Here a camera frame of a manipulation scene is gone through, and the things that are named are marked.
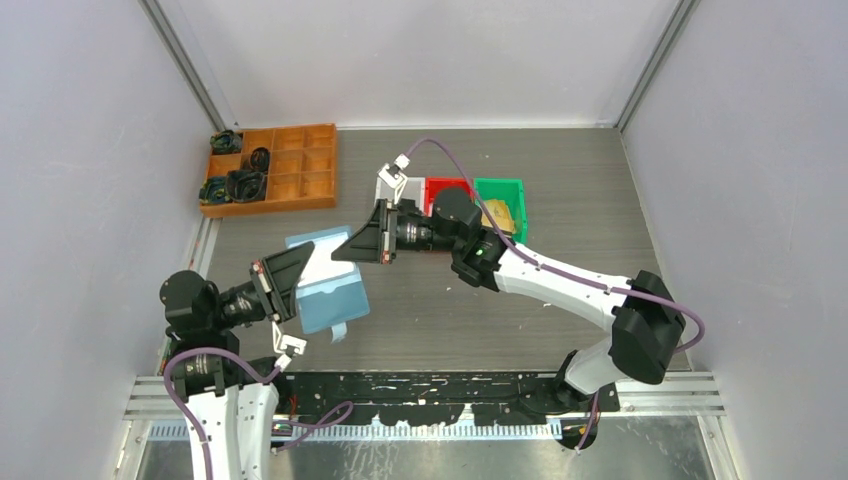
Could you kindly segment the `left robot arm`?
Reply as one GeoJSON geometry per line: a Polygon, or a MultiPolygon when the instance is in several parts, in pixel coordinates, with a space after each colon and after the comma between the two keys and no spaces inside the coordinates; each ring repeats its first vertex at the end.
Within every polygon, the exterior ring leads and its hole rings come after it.
{"type": "Polygon", "coordinates": [[[189,429],[197,479],[260,479],[268,471],[270,422],[292,397],[277,377],[307,342],[283,332],[296,317],[296,288],[315,245],[307,241],[251,264],[249,281],[220,291],[192,270],[159,291],[174,350],[163,371],[167,394],[189,429]],[[248,362],[233,330],[267,321],[275,354],[248,362]]]}

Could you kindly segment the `blue leather card holder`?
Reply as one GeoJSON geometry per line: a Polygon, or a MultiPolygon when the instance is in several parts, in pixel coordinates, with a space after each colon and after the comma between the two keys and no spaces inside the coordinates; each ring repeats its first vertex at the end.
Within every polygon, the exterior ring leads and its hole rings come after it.
{"type": "Polygon", "coordinates": [[[314,244],[296,289],[298,316],[305,334],[328,330],[333,344],[345,339],[349,322],[370,313],[359,267],[350,261],[331,258],[351,236],[351,227],[338,226],[285,239],[288,248],[314,244]]]}

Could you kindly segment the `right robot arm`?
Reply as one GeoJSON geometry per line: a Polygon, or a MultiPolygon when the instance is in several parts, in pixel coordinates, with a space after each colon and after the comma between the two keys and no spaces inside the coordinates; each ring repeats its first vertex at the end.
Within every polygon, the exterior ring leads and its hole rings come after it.
{"type": "Polygon", "coordinates": [[[582,409],[622,379],[663,382],[685,322],[659,276],[610,276],[555,261],[485,225],[484,215],[461,188],[440,192],[430,214],[409,199],[380,199],[331,257],[389,264],[400,250],[447,252],[452,271],[472,287],[535,298],[595,324],[606,338],[568,354],[551,381],[547,395],[564,409],[582,409]]]}

